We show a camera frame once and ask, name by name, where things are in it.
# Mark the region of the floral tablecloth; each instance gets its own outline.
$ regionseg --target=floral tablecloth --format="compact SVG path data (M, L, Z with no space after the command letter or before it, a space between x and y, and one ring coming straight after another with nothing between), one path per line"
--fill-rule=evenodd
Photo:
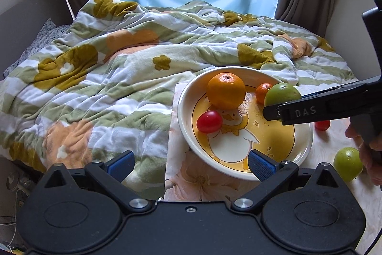
M258 182L239 180L227 176L202 161L190 150L177 118L180 94L187 84L175 87L169 148L167 154L164 201L220 201L239 198L258 185ZM333 120L329 130L314 133L312 149L301 167L315 168L321 162L333 163L334 156L343 147L357 148L360 141L345 137L349 119ZM366 229L357 251L363 254L382 227L382 201L379 187L374 186L363 172L348 187L353 192L366 216ZM382 254L382 241L370 255Z

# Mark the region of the white flower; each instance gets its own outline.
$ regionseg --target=white flower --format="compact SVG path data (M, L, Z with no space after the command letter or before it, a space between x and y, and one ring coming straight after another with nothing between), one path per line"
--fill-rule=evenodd
M65 145L62 145L61 147L59 147L59 149L57 150L57 159L64 159L67 157L67 153L66 153L66 147Z
M60 68L60 74L65 75L74 70L74 65L66 62L63 67Z

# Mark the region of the headboard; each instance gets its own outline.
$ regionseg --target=headboard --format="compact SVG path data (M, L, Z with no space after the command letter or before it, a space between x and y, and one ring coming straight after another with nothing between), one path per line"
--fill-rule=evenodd
M73 22L66 0L23 0L0 15L0 76L30 46L49 18L57 25Z

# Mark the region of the green tomato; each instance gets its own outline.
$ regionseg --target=green tomato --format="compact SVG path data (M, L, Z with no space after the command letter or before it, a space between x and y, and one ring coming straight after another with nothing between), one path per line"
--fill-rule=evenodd
M264 99L264 106L301 99L300 92L291 84L277 84L269 89Z
M345 182L355 179L363 170L360 153L352 147L345 147L337 152L333 166Z

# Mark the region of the metal screw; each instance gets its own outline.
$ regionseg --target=metal screw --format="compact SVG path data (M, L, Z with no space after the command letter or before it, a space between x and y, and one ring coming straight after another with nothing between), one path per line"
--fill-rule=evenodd
M142 198L135 198L129 202L129 205L135 209L143 209L144 207L147 207L148 204L149 202Z
M196 212L196 207L188 207L188 208L186 208L186 212L188 212L188 213L195 213Z
M247 198L239 198L239 199L236 199L233 204L242 209L246 209L253 205L253 201Z

